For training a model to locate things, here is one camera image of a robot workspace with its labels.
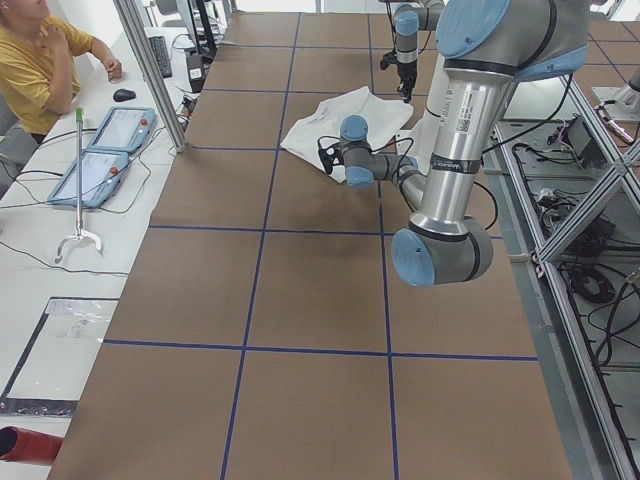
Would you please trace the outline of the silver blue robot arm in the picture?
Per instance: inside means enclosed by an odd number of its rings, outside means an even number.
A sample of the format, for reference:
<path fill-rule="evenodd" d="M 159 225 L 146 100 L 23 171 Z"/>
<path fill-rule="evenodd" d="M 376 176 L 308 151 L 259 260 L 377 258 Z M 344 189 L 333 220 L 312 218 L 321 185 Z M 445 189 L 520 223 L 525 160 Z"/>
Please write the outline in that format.
<path fill-rule="evenodd" d="M 488 137 L 510 88 L 575 72 L 587 57 L 586 1 L 426 1 L 394 15 L 396 66 L 409 95 L 417 77 L 417 34 L 431 30 L 447 80 L 427 172 L 409 155 L 376 153 L 366 120 L 347 117 L 336 143 L 320 148 L 326 172 L 343 166 L 353 188 L 393 183 L 412 208 L 392 240 L 397 275 L 411 286 L 466 282 L 493 258 L 486 229 L 466 212 Z"/>
<path fill-rule="evenodd" d="M 408 103 L 417 80 L 419 47 L 418 33 L 436 30 L 445 7 L 440 0 L 431 1 L 383 1 L 391 28 L 393 47 L 380 60 L 380 69 L 396 67 L 399 77 L 397 91 L 403 102 Z"/>

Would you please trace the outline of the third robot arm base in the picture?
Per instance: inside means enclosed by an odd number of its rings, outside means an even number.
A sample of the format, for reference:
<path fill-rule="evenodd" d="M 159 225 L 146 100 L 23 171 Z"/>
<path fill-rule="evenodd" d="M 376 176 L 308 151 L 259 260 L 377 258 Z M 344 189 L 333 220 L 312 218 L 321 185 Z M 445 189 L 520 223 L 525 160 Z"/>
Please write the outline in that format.
<path fill-rule="evenodd" d="M 639 120 L 639 71 L 623 87 L 593 87 L 596 111 L 606 121 Z"/>

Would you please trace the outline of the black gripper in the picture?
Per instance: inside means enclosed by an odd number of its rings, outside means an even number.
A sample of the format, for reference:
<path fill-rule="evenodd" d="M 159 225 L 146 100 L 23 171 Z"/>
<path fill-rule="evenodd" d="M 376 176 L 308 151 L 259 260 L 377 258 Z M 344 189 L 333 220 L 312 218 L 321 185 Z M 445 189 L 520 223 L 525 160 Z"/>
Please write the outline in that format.
<path fill-rule="evenodd" d="M 339 142 L 324 147 L 321 140 L 317 140 L 318 157 L 327 175 L 331 175 L 336 166 L 344 165 L 344 158 Z"/>
<path fill-rule="evenodd" d="M 413 89 L 417 79 L 417 51 L 397 51 L 392 50 L 385 53 L 380 60 L 380 69 L 386 70 L 391 65 L 396 66 L 396 71 L 400 79 L 398 93 L 404 103 L 409 103 L 412 99 Z"/>

